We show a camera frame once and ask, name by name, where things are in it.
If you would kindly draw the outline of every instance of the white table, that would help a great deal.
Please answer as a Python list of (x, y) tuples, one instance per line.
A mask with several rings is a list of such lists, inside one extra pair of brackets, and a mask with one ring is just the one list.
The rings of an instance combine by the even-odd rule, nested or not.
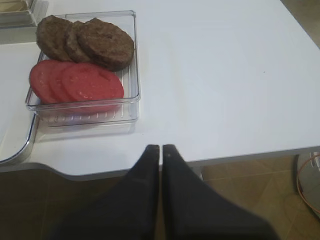
[[(56, 140), (40, 134), (15, 168), (89, 179), (122, 174), (148, 144), (174, 144), (191, 167), (320, 146), (320, 51), (280, 0), (52, 0), (47, 15), (122, 10), (137, 19), (135, 129), (98, 136), (80, 129), (86, 137)], [(35, 44), (24, 49), (33, 52), (29, 69), (39, 52)], [(12, 58), (19, 54), (26, 57)], [(12, 68), (1, 54), (0, 62), (1, 72)]]

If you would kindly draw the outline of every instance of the tiled floor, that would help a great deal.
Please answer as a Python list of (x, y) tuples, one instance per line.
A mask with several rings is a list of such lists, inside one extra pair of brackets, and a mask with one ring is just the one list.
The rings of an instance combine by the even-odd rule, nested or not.
[[(282, 1), (320, 46), (320, 0)], [(269, 220), (282, 240), (320, 240), (319, 219), (295, 191), (293, 157), (208, 166), (203, 177), (227, 199)], [(45, 170), (0, 173), (0, 239), (43, 240), (63, 216), (117, 181), (72, 182)], [(164, 239), (161, 215), (156, 239)]]

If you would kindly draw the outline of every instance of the brown floor tile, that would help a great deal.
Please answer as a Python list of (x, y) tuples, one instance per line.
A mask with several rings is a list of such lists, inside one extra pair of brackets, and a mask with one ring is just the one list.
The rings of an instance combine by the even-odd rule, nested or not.
[(307, 204), (301, 199), (301, 204), (298, 209), (299, 212), (311, 213), (312, 210), (307, 206)]
[(258, 160), (237, 161), (227, 164), (228, 174), (231, 178), (269, 174), (273, 169)]
[(287, 240), (320, 240), (320, 220), (308, 211), (299, 211)]
[(259, 203), (271, 177), (272, 174), (262, 174), (232, 178), (238, 203), (248, 210), (253, 209)]
[(204, 181), (228, 178), (229, 175), (227, 165), (225, 163), (222, 163), (204, 166), (202, 169), (202, 177)]
[(45, 201), (50, 172), (23, 170), (0, 174), (0, 206)]
[(283, 156), (274, 158), (264, 158), (257, 160), (262, 165), (268, 167), (272, 172), (292, 170), (294, 167), (295, 156)]
[(272, 174), (261, 199), (252, 211), (267, 219), (284, 240), (291, 229), (300, 204), (301, 198), (295, 193), (292, 172), (276, 172)]
[(216, 180), (210, 180), (205, 182), (222, 197), (226, 198), (227, 200), (235, 204), (238, 203), (234, 185), (230, 178), (216, 179)]
[(1, 240), (40, 240), (45, 202), (0, 207)]
[(121, 177), (91, 181), (71, 181), (52, 174), (49, 181), (48, 200), (64, 200), (92, 197), (107, 192)]

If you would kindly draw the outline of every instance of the plastic tray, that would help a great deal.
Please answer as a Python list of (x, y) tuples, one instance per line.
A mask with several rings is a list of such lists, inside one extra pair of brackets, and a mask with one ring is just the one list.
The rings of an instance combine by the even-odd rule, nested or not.
[[(104, 22), (117, 25), (127, 32), (134, 41), (134, 57), (129, 67), (115, 74), (121, 80), (124, 88), (124, 98), (96, 101), (68, 102), (42, 104), (40, 99), (29, 88), (25, 103), (30, 111), (34, 111), (48, 126), (68, 126), (79, 124), (105, 123), (121, 124), (133, 123), (139, 118), (140, 81), (137, 56), (136, 16), (134, 11), (96, 12), (81, 14), (58, 15), (71, 22), (86, 22), (98, 18)], [(47, 59), (40, 54), (39, 62)], [(117, 105), (116, 110), (108, 112), (84, 113), (92, 107)]]
[(39, 119), (36, 115), (29, 115), (24, 118), (26, 124), (10, 125), (6, 131), (5, 137), (0, 141), (0, 166), (9, 166), (22, 163), (31, 153)]
[(0, 29), (37, 26), (47, 7), (48, 2), (42, 0), (0, 2)]

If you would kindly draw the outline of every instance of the clear plastic container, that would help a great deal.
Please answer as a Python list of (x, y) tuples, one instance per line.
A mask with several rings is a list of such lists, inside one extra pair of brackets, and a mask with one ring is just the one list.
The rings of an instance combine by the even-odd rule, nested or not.
[[(124, 97), (105, 100), (42, 104), (31, 87), (26, 96), (27, 109), (34, 111), (48, 126), (68, 126), (91, 123), (122, 124), (133, 123), (139, 118), (140, 81), (137, 56), (136, 16), (134, 11), (114, 11), (59, 15), (71, 22), (86, 22), (98, 18), (113, 23), (127, 32), (134, 41), (134, 57), (127, 68), (116, 72), (123, 88)], [(47, 59), (40, 53), (39, 62)], [(94, 107), (116, 106), (114, 110), (92, 112)]]
[(42, 0), (0, 0), (0, 29), (37, 26), (47, 7), (48, 2)]

